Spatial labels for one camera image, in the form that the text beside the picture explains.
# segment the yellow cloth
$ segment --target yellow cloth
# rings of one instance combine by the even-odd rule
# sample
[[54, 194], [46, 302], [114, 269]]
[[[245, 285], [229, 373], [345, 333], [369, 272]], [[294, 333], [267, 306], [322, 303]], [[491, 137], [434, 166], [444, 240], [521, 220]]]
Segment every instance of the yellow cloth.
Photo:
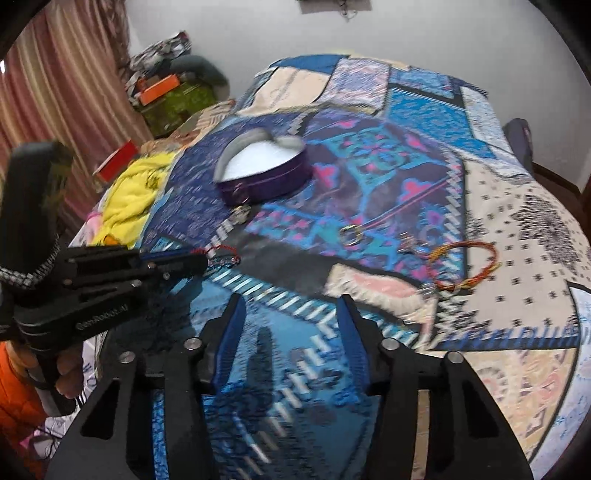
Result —
[[177, 153], [140, 158], [119, 176], [107, 194], [103, 225], [93, 244], [104, 245], [110, 235], [122, 245], [134, 246]]

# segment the striped curtain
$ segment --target striped curtain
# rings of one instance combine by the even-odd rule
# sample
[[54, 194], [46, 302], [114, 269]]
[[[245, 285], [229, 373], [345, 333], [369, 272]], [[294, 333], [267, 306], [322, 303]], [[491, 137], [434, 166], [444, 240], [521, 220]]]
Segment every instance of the striped curtain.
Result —
[[152, 135], [124, 90], [125, 0], [53, 0], [18, 37], [0, 74], [0, 179], [11, 150], [58, 139], [75, 153], [62, 221], [75, 228], [98, 196], [92, 172], [128, 140]]

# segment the hand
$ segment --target hand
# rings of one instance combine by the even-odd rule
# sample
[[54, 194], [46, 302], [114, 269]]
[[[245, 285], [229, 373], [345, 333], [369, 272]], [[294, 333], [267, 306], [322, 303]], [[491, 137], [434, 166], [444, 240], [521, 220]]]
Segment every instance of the hand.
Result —
[[[27, 369], [37, 366], [37, 357], [34, 353], [19, 342], [7, 342], [6, 350], [12, 369], [20, 377], [28, 378]], [[57, 357], [57, 370], [61, 377], [56, 382], [56, 390], [66, 398], [76, 398], [82, 392], [82, 365], [82, 344], [64, 350]]]

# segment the braided strap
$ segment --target braided strap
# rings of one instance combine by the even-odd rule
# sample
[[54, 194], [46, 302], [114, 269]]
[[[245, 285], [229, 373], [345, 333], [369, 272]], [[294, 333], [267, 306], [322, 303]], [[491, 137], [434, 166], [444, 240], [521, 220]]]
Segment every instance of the braided strap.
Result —
[[427, 269], [432, 271], [433, 264], [443, 255], [454, 248], [460, 247], [479, 247], [487, 249], [492, 255], [491, 260], [487, 266], [485, 266], [478, 275], [474, 277], [467, 278], [459, 283], [445, 283], [441, 280], [433, 278], [433, 283], [439, 288], [439, 290], [447, 290], [447, 291], [456, 291], [456, 290], [470, 290], [471, 288], [476, 287], [482, 280], [486, 277], [491, 275], [497, 268], [501, 266], [500, 263], [497, 262], [498, 259], [498, 252], [493, 244], [489, 244], [487, 242], [481, 241], [466, 241], [466, 242], [455, 242], [452, 244], [442, 245], [437, 247], [433, 251], [429, 253], [427, 256]]
[[0, 267], [0, 282], [7, 283], [14, 287], [23, 290], [31, 290], [40, 284], [53, 270], [53, 265], [56, 262], [57, 254], [60, 252], [60, 241], [56, 237], [56, 242], [47, 260], [45, 260], [39, 267], [31, 273], [21, 273], [14, 270], [9, 270]]

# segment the bed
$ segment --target bed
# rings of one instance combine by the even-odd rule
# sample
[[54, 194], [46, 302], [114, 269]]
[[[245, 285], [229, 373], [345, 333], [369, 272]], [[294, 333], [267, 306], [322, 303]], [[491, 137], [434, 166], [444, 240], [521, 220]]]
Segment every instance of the bed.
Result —
[[[213, 168], [232, 139], [256, 127], [303, 137], [314, 177], [235, 224]], [[346, 247], [339, 231], [351, 224], [363, 226], [363, 240]], [[408, 312], [400, 298], [416, 295], [429, 274], [398, 252], [402, 232], [430, 248], [493, 242], [500, 267], [467, 294], [441, 291]], [[231, 115], [177, 156], [137, 243], [146, 251], [219, 244], [238, 250], [240, 266], [175, 286], [157, 314], [109, 332], [100, 360], [141, 351], [159, 371], [171, 345], [243, 294], [248, 316], [229, 383], [204, 400], [223, 478], [357, 478], [377, 400], [353, 387], [335, 319], [341, 294], [417, 351], [463, 352], [536, 480], [589, 410], [589, 243], [520, 165], [486, 92], [470, 83], [354, 55], [270, 65]], [[468, 278], [489, 255], [456, 249], [441, 268]], [[420, 395], [420, 416], [427, 412]], [[167, 479], [159, 392], [153, 416], [157, 478]], [[427, 433], [419, 423], [415, 479], [424, 477]]]

